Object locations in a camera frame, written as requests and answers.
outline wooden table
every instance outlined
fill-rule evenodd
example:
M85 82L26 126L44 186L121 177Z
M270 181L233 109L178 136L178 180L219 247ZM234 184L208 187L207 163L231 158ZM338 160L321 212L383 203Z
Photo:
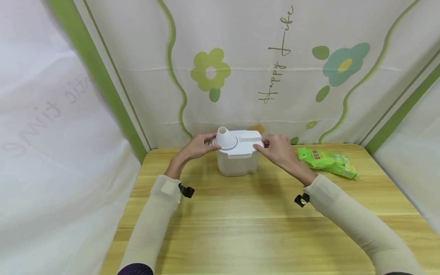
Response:
M387 223L411 248L428 274L440 274L440 239L361 146L311 145L349 156L358 177L323 172ZM102 268L115 275L136 220L156 177L179 149L157 149L145 158ZM216 153L190 161L183 198L156 266L160 274L374 274L365 253L338 227L293 202L301 184L266 158L254 175L219 174Z

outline beige sleeve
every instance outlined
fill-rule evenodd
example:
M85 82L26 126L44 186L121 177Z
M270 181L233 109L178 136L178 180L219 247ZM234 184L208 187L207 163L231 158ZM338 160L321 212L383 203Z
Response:
M153 271L169 220L180 203L179 180L160 175L133 229L119 270L133 263L148 265Z
M304 188L314 208L355 241L373 261L377 275L425 274L411 250L376 215L323 175Z

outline green plastic bag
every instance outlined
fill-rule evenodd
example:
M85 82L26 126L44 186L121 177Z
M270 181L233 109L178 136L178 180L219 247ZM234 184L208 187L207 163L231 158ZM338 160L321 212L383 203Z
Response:
M341 154L300 147L298 148L298 157L306 163L308 167L313 169L327 171L349 179L357 175L352 161Z

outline clear plastic container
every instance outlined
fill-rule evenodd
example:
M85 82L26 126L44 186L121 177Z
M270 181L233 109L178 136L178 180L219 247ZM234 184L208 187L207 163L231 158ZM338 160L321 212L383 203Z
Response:
M220 127L211 144L222 146L217 151L217 165L223 176L244 176L257 171L260 153L253 145L264 146L258 131L228 131Z

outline container spout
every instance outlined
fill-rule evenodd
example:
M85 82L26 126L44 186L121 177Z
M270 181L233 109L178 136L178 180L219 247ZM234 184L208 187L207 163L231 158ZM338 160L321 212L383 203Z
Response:
M225 127L217 130L216 144L221 145L222 150L229 150L237 145L237 137Z

